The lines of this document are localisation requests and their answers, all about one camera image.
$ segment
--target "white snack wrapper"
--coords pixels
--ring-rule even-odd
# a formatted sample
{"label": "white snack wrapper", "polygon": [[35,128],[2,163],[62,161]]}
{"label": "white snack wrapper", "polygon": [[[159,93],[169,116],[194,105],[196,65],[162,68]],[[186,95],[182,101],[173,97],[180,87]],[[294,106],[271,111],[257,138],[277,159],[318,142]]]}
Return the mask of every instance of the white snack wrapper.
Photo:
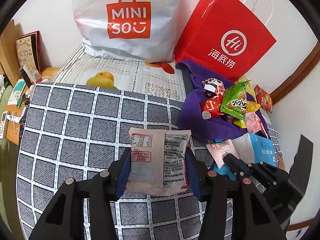
{"label": "white snack wrapper", "polygon": [[168,196],[188,188],[185,153],[191,131],[131,128],[127,191]]}
{"label": "white snack wrapper", "polygon": [[223,157],[225,154],[231,153],[234,157],[240,159],[231,140],[225,140],[219,143],[210,143],[206,144],[205,146],[214,158],[214,161],[219,169],[224,165]]}

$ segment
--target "remote control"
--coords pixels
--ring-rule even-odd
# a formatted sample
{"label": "remote control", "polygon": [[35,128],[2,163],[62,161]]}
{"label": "remote control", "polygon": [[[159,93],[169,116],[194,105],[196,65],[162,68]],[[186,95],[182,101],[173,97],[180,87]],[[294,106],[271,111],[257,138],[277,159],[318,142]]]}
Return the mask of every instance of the remote control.
{"label": "remote control", "polygon": [[5,136],[7,134],[7,126],[8,126],[7,114],[8,114],[8,111],[5,111],[2,113],[1,122],[0,122],[0,139],[5,139]]}

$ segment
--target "wooden shelf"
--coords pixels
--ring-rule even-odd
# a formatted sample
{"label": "wooden shelf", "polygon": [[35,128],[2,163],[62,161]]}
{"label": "wooden shelf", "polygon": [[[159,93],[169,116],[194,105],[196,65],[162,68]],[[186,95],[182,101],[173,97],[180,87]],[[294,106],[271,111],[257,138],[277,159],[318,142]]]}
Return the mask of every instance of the wooden shelf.
{"label": "wooden shelf", "polygon": [[[47,76],[54,76],[58,70],[60,68],[58,67],[48,67],[45,68],[42,73],[41,76],[42,77],[47,77]],[[29,88],[27,86],[25,86],[24,90],[22,93],[25,93]],[[13,114],[16,116],[21,116],[23,108],[24,108],[24,104],[21,104],[21,107],[16,107],[16,105],[7,105],[4,108],[4,111],[8,111],[9,114]],[[19,131],[20,131],[20,124],[19,123],[13,123],[11,121],[8,122],[8,127],[7,127],[7,134],[6,134],[6,138],[13,142],[16,145],[19,145]]]}

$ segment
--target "purple towel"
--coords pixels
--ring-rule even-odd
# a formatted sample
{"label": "purple towel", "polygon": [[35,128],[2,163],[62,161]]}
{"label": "purple towel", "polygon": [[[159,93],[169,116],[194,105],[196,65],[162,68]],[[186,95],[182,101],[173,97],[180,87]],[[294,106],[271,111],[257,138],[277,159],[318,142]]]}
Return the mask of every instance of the purple towel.
{"label": "purple towel", "polygon": [[[221,117],[204,120],[200,110],[200,102],[207,100],[204,95],[205,90],[202,87],[202,81],[207,78],[216,78],[223,82],[225,89],[234,85],[233,82],[223,76],[193,62],[192,60],[183,60],[177,63],[186,65],[190,70],[190,76],[195,88],[187,96],[182,110],[178,117],[178,126],[182,130],[191,130],[193,136],[201,141],[213,139],[234,139],[247,133],[247,129],[223,120]],[[254,101],[253,96],[247,93],[247,100]],[[262,124],[266,132],[268,132],[267,124],[262,117],[260,110],[256,114],[262,120]]]}

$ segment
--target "gray checkered bedsheet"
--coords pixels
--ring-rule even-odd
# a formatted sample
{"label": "gray checkered bedsheet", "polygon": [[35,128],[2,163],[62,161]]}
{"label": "gray checkered bedsheet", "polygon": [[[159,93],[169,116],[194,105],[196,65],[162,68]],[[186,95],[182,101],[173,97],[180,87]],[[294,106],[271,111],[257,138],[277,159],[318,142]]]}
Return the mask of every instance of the gray checkered bedsheet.
{"label": "gray checkered bedsheet", "polygon": [[[66,178],[89,179],[107,169],[130,146],[130,127],[178,130],[181,106],[178,101],[128,91],[38,84],[17,171],[19,216],[26,237]],[[212,165],[205,144],[191,137],[189,146],[198,160]],[[231,239],[231,199],[227,207],[225,239]],[[189,240],[198,237],[205,203],[190,191],[168,197],[127,192],[111,203],[111,209],[120,240]],[[91,239],[89,200],[84,200],[84,231]]]}

